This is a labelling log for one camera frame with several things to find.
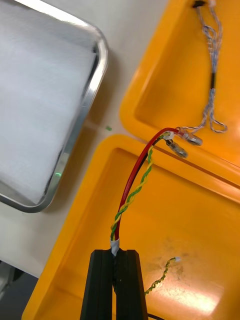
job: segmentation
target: red wire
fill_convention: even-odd
[[[141,152],[139,158],[137,159],[137,161],[136,161],[136,163],[135,163],[135,165],[134,165],[134,167],[132,169],[132,172],[131,172],[128,180],[127,180],[125,189],[124,189],[122,197],[121,197],[121,202],[120,202],[118,211],[120,210],[121,206],[123,206],[124,203],[126,202],[126,199],[127,199],[128,195],[129,195],[129,191],[130,191],[130,189],[132,187],[132,184],[134,182],[135,176],[136,176],[136,174],[137,174],[137,172],[139,170],[139,166],[141,165],[141,163],[143,161],[143,158],[145,157],[146,153],[148,152],[149,148],[154,143],[154,141],[156,139],[158,139],[166,131],[171,131],[171,132],[174,132],[175,134],[182,134],[178,129],[164,128],[164,129],[160,130],[158,133],[156,133],[155,136],[153,136],[151,138],[151,140],[146,144],[145,148],[142,150],[142,152]],[[118,240],[118,238],[119,238],[120,222],[121,222],[121,220],[119,220],[117,225],[116,225],[115,240]]]

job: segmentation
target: wire end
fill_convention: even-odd
[[[175,257],[175,261],[176,261],[176,262],[180,262],[181,260],[182,260],[182,259],[181,259],[180,256],[176,256],[176,257]]]

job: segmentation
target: orange tray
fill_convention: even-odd
[[[215,118],[227,133],[207,127],[195,163],[209,169],[209,160],[226,167],[240,166],[240,1],[217,0],[223,25],[222,48],[216,76]],[[149,140],[164,127],[197,126],[208,101],[211,62],[206,37],[193,0],[170,0],[149,47],[122,102],[120,116],[127,130]],[[203,9],[207,22],[207,7]]]
[[[90,254],[110,247],[110,225],[143,147],[121,135],[99,145],[23,320],[80,319]],[[182,261],[146,297],[148,312],[167,320],[239,319],[238,186],[161,148],[152,157],[147,184],[122,216],[120,246],[138,251],[146,289],[169,258]]]

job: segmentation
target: metal tray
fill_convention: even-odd
[[[29,199],[25,198],[14,189],[0,181],[0,201],[27,213],[36,213],[45,209],[53,200],[61,176],[64,172],[70,154],[73,150],[74,144],[77,140],[83,122],[90,110],[95,95],[98,91],[102,78],[107,68],[108,49],[106,40],[101,31],[95,26],[71,15],[62,10],[55,8],[41,0],[0,0],[10,3],[14,6],[22,7],[22,10],[33,9],[43,15],[48,15],[58,21],[63,22],[65,26],[75,26],[81,29],[81,35],[85,34],[83,41],[88,39],[93,43],[92,50],[96,55],[93,63],[93,68],[85,84],[85,89],[81,99],[77,114],[70,126],[67,136],[63,144],[63,148],[59,154],[58,160],[55,164],[52,176],[45,188],[43,197],[38,204],[34,204]]]

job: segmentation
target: white cloth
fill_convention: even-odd
[[[0,181],[35,204],[95,59],[75,38],[80,30],[68,26],[64,34],[59,23],[0,0]]]

